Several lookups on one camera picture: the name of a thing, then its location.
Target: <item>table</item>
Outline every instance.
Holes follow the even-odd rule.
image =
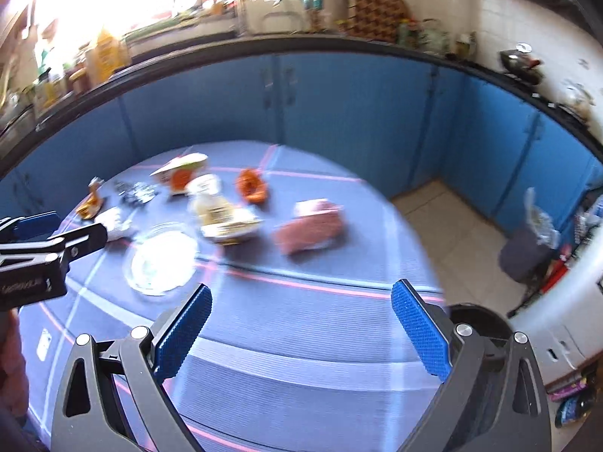
[[[74,262],[69,292],[21,313],[31,380],[30,411],[48,440],[60,376],[80,333],[97,341],[151,325],[199,282],[213,311],[179,374],[165,389],[207,451],[396,450],[427,408],[439,381],[424,370],[390,305],[390,288],[408,278],[421,296],[444,304],[417,236],[390,202],[323,158],[255,141],[205,143],[165,152],[116,179],[143,181],[177,155],[203,152],[228,200],[234,180],[257,167],[270,188],[257,238],[237,246],[200,243],[197,271],[165,296],[132,290],[122,265],[127,242],[114,241]],[[103,209],[119,205],[111,186]],[[295,202],[327,197],[344,206],[345,235],[330,247],[282,256],[271,240]],[[161,193],[124,206],[141,230],[166,221],[194,224],[184,196]],[[78,225],[74,212],[60,230]],[[153,449],[116,377],[137,440]]]

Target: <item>transparent lid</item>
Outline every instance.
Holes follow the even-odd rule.
[[[124,274],[132,289],[160,296],[185,285],[195,273],[195,231],[175,222],[158,224],[128,249]]]

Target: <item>tiled wall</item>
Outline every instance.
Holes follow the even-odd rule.
[[[435,17],[453,35],[477,31],[478,62],[502,70],[498,51],[532,45],[544,62],[540,91],[560,99],[567,78],[593,96],[591,131],[603,142],[603,47],[587,32],[527,0],[405,0],[418,19]]]

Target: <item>pink package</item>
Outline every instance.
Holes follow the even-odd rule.
[[[298,202],[296,219],[274,232],[274,239],[284,255],[315,247],[343,230],[342,208],[326,199]]]

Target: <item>black trash bin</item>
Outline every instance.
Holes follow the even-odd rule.
[[[481,336],[507,341],[513,334],[509,323],[499,314],[486,307],[464,302],[448,307],[450,320],[455,324],[466,323]]]

